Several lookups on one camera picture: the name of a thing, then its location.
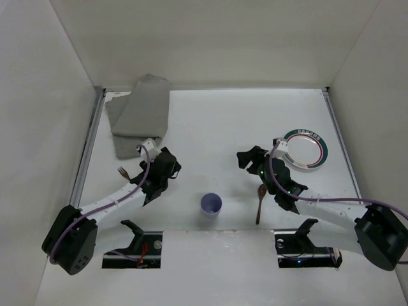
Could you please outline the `brown wooden spoon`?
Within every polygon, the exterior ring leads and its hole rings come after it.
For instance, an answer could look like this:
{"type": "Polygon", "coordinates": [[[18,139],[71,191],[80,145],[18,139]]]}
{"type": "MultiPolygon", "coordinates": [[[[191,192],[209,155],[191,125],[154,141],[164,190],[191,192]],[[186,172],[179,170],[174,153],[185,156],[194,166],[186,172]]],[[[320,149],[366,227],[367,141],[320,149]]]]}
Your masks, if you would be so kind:
{"type": "Polygon", "coordinates": [[[256,225],[259,225],[260,219],[261,219],[261,206],[262,206],[262,201],[267,193],[267,188],[265,187],[264,184],[261,184],[258,187],[258,211],[256,215],[256,225]]]}

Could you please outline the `brown wooden fork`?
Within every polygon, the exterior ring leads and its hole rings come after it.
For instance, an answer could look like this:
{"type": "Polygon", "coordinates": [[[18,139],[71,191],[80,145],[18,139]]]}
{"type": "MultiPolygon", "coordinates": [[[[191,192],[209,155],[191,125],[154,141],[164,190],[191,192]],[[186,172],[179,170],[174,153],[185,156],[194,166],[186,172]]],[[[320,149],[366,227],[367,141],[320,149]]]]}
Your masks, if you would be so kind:
{"type": "Polygon", "coordinates": [[[120,175],[122,177],[124,177],[127,181],[131,181],[131,178],[129,176],[129,173],[123,168],[123,167],[119,167],[118,168],[118,172],[120,173],[120,175]]]}

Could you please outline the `white plate green rim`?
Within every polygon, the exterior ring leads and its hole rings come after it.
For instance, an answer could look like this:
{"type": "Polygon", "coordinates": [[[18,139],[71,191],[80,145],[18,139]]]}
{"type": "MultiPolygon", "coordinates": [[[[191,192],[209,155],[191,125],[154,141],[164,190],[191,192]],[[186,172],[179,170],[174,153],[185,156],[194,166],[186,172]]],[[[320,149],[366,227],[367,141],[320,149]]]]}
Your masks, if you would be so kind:
{"type": "Polygon", "coordinates": [[[294,129],[287,132],[283,139],[289,147],[284,157],[296,168],[316,170],[322,167],[328,158],[326,142],[311,130],[294,129]]]}

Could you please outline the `lilac plastic cup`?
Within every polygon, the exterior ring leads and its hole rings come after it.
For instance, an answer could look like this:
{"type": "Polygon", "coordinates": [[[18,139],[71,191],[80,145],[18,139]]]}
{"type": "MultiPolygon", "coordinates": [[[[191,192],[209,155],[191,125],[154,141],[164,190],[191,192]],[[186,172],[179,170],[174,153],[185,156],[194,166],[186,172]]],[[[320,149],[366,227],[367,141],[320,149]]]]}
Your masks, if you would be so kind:
{"type": "Polygon", "coordinates": [[[200,207],[205,217],[215,219],[222,209],[222,199],[215,193],[207,193],[201,198],[200,207]]]}

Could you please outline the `grey cloth placemat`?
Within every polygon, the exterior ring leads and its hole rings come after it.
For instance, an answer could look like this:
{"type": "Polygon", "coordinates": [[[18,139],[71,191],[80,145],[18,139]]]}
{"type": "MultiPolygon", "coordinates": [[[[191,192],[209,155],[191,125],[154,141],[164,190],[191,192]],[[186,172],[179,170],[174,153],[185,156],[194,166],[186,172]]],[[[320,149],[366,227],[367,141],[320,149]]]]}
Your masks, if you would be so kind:
{"type": "Polygon", "coordinates": [[[169,81],[150,74],[141,77],[129,95],[107,102],[106,112],[117,158],[139,157],[136,146],[149,138],[159,145],[168,129],[169,107],[169,81]]]}

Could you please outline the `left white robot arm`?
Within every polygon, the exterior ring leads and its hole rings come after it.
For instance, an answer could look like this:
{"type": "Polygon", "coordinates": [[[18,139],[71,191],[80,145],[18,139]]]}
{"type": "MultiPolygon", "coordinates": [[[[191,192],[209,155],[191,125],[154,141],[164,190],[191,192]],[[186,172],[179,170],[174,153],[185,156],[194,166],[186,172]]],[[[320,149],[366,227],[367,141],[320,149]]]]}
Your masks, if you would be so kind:
{"type": "Polygon", "coordinates": [[[51,264],[75,275],[93,255],[112,253],[132,261],[135,268],[147,267],[145,257],[155,250],[154,242],[133,218],[167,190],[182,166],[167,148],[140,145],[139,151],[140,174],[131,177],[124,168],[118,169],[127,180],[124,187],[89,205],[61,209],[41,246],[51,264]]]}

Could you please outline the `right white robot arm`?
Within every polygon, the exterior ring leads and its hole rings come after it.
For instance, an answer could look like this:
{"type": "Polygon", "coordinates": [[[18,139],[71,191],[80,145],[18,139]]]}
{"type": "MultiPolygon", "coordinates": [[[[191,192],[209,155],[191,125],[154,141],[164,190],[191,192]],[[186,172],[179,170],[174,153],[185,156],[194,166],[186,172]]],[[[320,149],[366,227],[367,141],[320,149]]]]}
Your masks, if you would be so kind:
{"type": "Polygon", "coordinates": [[[238,166],[257,175],[283,210],[305,215],[295,231],[300,254],[311,248],[333,247],[361,254],[374,266],[392,271],[407,250],[407,228],[399,217],[407,214],[390,204],[362,198],[327,198],[295,182],[280,156],[287,143],[272,150],[259,146],[237,152],[238,166]]]}

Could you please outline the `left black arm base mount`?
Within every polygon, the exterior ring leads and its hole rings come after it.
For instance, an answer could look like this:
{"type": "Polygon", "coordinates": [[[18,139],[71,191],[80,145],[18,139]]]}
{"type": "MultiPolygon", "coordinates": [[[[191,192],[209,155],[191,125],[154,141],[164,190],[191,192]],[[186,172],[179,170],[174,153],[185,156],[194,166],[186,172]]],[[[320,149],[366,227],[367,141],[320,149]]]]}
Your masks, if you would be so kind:
{"type": "Polygon", "coordinates": [[[128,255],[137,255],[141,253],[142,245],[144,243],[144,231],[130,220],[123,220],[120,223],[127,226],[134,234],[134,238],[132,239],[129,247],[126,249],[128,255]]]}

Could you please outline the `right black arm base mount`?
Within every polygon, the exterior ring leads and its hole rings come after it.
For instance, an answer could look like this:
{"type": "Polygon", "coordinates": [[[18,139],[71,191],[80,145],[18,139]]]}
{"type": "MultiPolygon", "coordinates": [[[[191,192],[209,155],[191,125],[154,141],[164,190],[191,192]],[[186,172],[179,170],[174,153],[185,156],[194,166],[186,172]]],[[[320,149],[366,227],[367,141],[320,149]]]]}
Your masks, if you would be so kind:
{"type": "Polygon", "coordinates": [[[312,254],[316,250],[316,246],[311,242],[308,237],[313,225],[318,223],[317,219],[307,219],[301,226],[296,230],[295,241],[301,248],[301,253],[312,254]]]}

